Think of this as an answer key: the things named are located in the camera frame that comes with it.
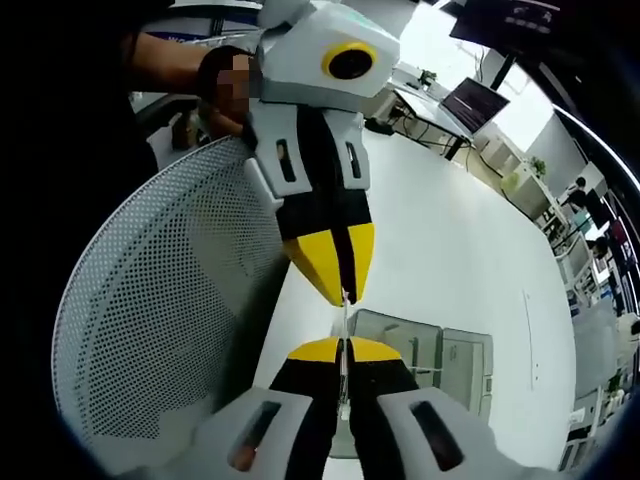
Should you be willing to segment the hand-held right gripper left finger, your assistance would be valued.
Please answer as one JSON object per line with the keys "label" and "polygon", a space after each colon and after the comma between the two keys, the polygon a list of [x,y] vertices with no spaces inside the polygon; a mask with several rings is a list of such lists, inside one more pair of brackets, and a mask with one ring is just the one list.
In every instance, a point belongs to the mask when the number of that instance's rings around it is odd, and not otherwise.
{"label": "hand-held right gripper left finger", "polygon": [[336,432],[340,337],[301,345],[268,389],[253,387],[205,420],[151,479],[320,479]]}

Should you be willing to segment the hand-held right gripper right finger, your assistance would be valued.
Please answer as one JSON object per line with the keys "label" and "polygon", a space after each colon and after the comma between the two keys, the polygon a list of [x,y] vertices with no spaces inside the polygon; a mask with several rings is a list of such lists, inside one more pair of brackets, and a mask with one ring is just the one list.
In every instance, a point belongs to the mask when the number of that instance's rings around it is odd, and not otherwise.
{"label": "hand-held right gripper right finger", "polygon": [[543,479],[499,451],[491,428],[443,391],[420,388],[390,346],[353,336],[351,430],[367,479]]}

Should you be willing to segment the person's left hand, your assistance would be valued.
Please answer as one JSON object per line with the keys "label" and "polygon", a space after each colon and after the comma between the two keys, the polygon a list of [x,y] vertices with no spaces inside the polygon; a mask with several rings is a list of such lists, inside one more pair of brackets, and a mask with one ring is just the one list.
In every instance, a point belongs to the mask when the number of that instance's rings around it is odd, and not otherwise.
{"label": "person's left hand", "polygon": [[248,113],[257,78],[252,55],[231,45],[210,50],[197,73],[201,115],[213,139],[234,136],[257,144]]}

